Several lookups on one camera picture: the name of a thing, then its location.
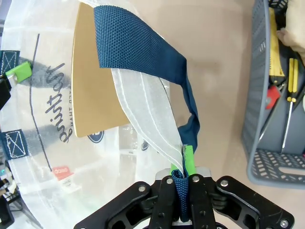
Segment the person's right hand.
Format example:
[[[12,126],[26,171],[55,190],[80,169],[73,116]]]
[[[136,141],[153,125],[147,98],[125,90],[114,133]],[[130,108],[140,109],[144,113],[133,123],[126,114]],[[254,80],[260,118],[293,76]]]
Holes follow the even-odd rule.
[[[305,58],[305,1],[289,0],[286,26],[277,31],[279,40]]]

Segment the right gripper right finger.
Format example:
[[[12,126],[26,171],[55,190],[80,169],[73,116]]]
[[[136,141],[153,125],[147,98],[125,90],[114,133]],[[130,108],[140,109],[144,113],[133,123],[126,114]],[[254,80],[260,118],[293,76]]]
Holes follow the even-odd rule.
[[[195,229],[222,229],[214,213],[229,218],[242,229],[291,229],[294,216],[231,176],[214,181],[196,171],[192,146],[183,146],[188,174],[190,219]]]

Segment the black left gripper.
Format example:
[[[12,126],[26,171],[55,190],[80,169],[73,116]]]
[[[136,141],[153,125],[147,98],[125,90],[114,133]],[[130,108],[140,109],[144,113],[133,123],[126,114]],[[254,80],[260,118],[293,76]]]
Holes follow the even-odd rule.
[[[11,85],[10,81],[20,83],[32,76],[31,64],[28,61],[12,68],[5,72],[6,76],[0,77],[0,110],[4,107],[10,99]]]

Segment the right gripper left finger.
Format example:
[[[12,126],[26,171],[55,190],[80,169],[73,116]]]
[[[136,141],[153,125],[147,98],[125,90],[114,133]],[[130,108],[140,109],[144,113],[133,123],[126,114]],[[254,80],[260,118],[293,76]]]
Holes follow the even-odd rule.
[[[178,195],[170,169],[157,172],[152,185],[138,181],[78,222],[75,229],[133,229],[149,219],[149,229],[170,229],[179,220]]]

